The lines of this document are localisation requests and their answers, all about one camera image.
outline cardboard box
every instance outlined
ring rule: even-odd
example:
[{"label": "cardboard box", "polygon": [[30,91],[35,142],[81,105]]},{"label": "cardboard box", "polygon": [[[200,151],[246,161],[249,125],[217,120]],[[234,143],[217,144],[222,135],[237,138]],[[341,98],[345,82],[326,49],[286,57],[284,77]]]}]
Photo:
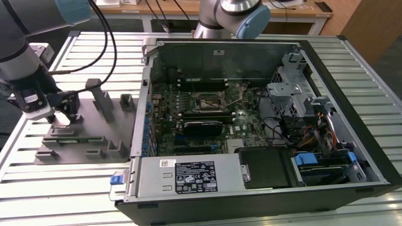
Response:
[{"label": "cardboard box", "polygon": [[122,4],[138,5],[141,0],[121,0]]}]

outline motherboard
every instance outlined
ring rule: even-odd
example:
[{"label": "motherboard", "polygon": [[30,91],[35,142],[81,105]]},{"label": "motherboard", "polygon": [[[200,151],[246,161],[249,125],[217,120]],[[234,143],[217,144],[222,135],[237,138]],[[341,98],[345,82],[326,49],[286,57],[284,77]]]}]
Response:
[{"label": "motherboard", "polygon": [[269,145],[257,111],[258,90],[246,81],[178,80],[154,84],[157,156],[234,153]]}]

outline wooden desk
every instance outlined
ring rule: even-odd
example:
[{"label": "wooden desk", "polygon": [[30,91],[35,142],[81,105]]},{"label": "wooden desk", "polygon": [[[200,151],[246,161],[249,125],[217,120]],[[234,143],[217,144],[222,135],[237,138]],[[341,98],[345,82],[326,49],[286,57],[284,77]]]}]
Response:
[{"label": "wooden desk", "polygon": [[[272,9],[270,22],[313,23],[309,35],[320,35],[328,19],[333,17],[333,13],[324,12],[314,1],[316,0],[308,0],[306,5],[290,7],[297,10],[289,9],[288,12],[285,9]],[[162,12],[157,5],[157,0],[149,0],[149,3],[154,12],[158,14],[160,19],[162,19]],[[168,19],[188,19],[173,0],[160,0],[160,3]],[[190,19],[200,20],[200,0],[178,0],[178,3],[190,16]],[[105,8],[102,11],[107,18],[142,19],[145,32],[153,32],[152,20],[156,19],[156,17],[145,0],[142,0],[138,5],[122,5],[119,8]]]}]

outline table leg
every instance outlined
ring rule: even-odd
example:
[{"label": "table leg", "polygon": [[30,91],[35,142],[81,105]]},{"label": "table leg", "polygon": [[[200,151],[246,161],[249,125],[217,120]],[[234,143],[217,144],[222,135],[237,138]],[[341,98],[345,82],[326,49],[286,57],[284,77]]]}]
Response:
[{"label": "table leg", "polygon": [[326,17],[320,17],[317,18],[313,26],[312,26],[312,29],[309,31],[309,35],[320,35],[321,33],[321,30],[326,24],[326,21],[328,21],[328,18]]},{"label": "table leg", "polygon": [[141,20],[143,21],[145,32],[153,33],[153,25],[152,25],[153,16],[142,15]]}]

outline metal slotted table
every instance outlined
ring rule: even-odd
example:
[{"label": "metal slotted table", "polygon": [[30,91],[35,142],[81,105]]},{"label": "metal slotted table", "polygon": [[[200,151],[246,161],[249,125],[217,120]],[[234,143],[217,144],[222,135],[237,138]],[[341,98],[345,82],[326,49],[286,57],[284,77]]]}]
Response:
[{"label": "metal slotted table", "polygon": [[[117,32],[118,67],[110,81],[103,85],[111,97],[118,97],[122,93],[131,93],[138,97],[143,70],[143,39],[190,37],[190,34]],[[402,103],[349,42],[324,36],[262,35],[260,38],[310,41],[397,170],[402,173]],[[87,65],[98,57],[103,44],[102,32],[83,32],[78,37],[69,37],[51,69],[67,70]],[[105,79],[114,61],[113,51],[110,46],[103,59],[89,69],[70,75],[57,75],[61,89],[77,90],[85,87],[89,78]],[[82,98],[90,96],[91,93],[81,95]],[[129,163],[34,165],[35,152],[49,128],[46,121],[29,121],[22,117],[0,153],[0,225],[134,225],[115,209],[109,197],[110,176],[115,171],[127,169]],[[336,211],[212,221],[197,225],[401,225],[401,192],[402,189],[381,197],[363,199]]]}]

